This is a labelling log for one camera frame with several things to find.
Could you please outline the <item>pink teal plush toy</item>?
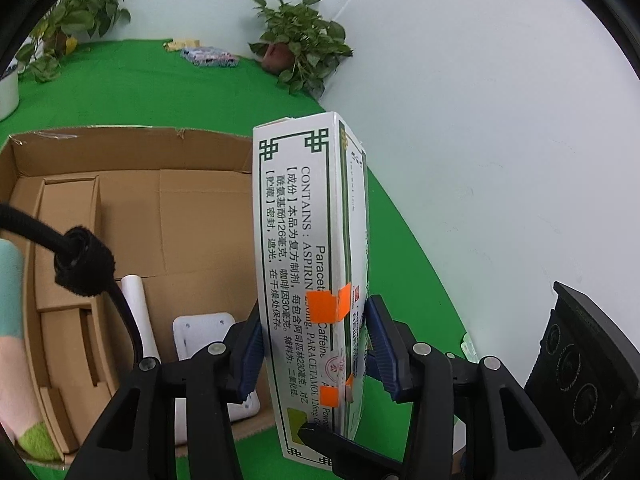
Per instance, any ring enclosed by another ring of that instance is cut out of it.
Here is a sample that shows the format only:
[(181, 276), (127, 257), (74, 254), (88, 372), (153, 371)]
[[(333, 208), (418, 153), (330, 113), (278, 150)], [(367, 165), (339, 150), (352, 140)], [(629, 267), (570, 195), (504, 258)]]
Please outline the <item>pink teal plush toy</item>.
[(1, 240), (1, 425), (12, 444), (34, 460), (58, 460), (32, 386), (23, 334), (24, 258), (9, 240)]

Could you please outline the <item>white plastic device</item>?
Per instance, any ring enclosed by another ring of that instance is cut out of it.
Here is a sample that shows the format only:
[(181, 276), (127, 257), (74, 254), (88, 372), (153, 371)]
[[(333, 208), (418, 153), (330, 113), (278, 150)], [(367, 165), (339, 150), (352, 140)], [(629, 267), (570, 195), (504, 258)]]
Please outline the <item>white plastic device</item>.
[[(172, 322), (178, 359), (190, 360), (201, 353), (220, 360), (227, 351), (224, 338), (234, 324), (234, 317), (227, 312), (179, 316)], [(253, 417), (259, 410), (260, 402), (255, 391), (241, 403), (228, 405), (230, 422)]]

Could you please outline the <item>white handheld hair dryer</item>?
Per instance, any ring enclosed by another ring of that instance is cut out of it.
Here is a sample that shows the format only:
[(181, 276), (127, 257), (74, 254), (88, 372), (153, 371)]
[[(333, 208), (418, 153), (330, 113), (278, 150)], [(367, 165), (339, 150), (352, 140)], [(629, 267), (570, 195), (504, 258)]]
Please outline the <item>white handheld hair dryer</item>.
[[(126, 275), (120, 281), (120, 288), (128, 302), (128, 306), (134, 316), (134, 322), (136, 322), (140, 332), (143, 355), (152, 356), (161, 361), (162, 358), (157, 349), (149, 309), (146, 304), (142, 278), (134, 274)], [(186, 440), (188, 440), (188, 432), (186, 431), (186, 399), (177, 398), (175, 400), (175, 446), (186, 445)]]

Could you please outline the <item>white green medicine box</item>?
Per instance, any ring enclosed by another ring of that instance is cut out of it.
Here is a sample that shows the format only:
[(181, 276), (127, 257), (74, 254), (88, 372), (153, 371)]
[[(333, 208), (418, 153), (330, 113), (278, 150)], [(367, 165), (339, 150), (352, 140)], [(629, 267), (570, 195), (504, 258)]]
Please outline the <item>white green medicine box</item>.
[(330, 469), (306, 422), (356, 437), (369, 288), (367, 154), (335, 112), (253, 131), (258, 307), (284, 457)]

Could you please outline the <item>small green white packet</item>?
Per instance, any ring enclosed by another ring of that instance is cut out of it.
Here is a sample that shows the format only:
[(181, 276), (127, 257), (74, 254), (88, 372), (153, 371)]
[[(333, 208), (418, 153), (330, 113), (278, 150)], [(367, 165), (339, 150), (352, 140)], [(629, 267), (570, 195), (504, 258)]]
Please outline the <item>small green white packet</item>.
[(460, 348), (467, 361), (474, 364), (478, 364), (480, 362), (480, 357), (478, 356), (469, 333), (465, 333), (463, 335), (462, 341), (460, 342)]

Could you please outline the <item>black round device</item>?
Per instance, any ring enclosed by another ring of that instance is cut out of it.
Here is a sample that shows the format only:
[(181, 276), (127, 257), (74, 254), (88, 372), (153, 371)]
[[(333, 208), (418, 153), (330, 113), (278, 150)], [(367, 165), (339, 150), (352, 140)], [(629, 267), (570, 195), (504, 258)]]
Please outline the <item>black round device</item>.
[(614, 479), (639, 449), (639, 351), (560, 282), (525, 392), (581, 479)]

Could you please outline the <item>large open cardboard box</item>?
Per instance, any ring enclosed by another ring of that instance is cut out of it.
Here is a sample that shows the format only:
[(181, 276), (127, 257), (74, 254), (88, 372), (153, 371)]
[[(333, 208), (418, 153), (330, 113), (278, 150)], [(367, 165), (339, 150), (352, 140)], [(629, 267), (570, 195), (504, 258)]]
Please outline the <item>large open cardboard box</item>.
[[(160, 357), (176, 358), (172, 322), (183, 315), (250, 314), (257, 298), (252, 142), (196, 129), (75, 127), (10, 136), (1, 151), (1, 197), (32, 214), (39, 181), (100, 180), (101, 231), (117, 276), (142, 278)], [(131, 364), (127, 332), (105, 298), (119, 385)], [(40, 462), (59, 479), (70, 463)]]

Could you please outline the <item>white enamel mug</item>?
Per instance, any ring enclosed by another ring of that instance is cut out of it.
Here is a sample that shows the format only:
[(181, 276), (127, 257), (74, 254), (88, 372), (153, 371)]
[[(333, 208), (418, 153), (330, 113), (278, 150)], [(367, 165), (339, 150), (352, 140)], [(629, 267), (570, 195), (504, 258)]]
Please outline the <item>white enamel mug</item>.
[(20, 104), (18, 63), (12, 61), (0, 79), (0, 120), (9, 117)]

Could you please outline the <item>colourful packet on table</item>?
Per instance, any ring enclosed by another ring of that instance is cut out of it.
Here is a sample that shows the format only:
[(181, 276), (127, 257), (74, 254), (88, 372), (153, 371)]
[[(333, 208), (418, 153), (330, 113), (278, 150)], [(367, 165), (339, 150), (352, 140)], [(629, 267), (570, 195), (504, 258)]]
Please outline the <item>colourful packet on table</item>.
[(186, 47), (180, 51), (180, 54), (195, 66), (235, 67), (239, 64), (237, 56), (214, 47)]

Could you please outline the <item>yellow packet on table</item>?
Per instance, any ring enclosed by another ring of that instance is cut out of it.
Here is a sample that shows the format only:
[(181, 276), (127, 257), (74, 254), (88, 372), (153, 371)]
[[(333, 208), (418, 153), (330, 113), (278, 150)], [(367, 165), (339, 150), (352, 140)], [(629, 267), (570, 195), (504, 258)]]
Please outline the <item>yellow packet on table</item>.
[(197, 48), (201, 45), (198, 39), (173, 39), (163, 43), (166, 52), (177, 52), (183, 49)]

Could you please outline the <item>right potted green plant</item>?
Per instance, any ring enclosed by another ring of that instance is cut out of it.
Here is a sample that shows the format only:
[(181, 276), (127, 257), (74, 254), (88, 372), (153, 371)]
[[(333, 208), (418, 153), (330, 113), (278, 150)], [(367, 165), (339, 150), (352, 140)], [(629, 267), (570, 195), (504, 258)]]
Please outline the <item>right potted green plant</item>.
[(278, 85), (291, 94), (322, 96), (326, 80), (345, 58), (354, 55), (346, 44), (346, 30), (318, 11), (323, 0), (252, 0), (256, 15), (265, 25), (250, 52), (262, 69), (277, 77)]

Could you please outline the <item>potted green plant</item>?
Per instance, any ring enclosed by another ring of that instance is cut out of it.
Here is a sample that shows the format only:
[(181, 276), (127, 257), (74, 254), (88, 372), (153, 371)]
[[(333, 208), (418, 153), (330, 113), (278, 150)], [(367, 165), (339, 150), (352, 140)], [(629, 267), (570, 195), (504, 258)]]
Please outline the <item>potted green plant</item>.
[(354, 55), (346, 44), (346, 30), (318, 11), (323, 0), (252, 0), (256, 15), (265, 25), (250, 52), (262, 69), (277, 77), (278, 85), (291, 94), (322, 96), (326, 80), (345, 58)]
[(116, 24), (129, 24), (126, 0), (58, 0), (35, 24), (16, 55), (20, 74), (38, 82), (58, 78), (63, 58), (86, 39), (103, 38)]

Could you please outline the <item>left potted green plant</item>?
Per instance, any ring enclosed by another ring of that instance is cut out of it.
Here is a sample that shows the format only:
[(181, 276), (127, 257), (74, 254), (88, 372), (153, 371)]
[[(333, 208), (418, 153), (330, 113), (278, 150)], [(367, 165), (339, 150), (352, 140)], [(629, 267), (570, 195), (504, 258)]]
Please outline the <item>left potted green plant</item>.
[(129, 24), (126, 0), (58, 0), (35, 24), (16, 55), (20, 74), (38, 82), (58, 78), (63, 58), (86, 39), (103, 38), (116, 24)]

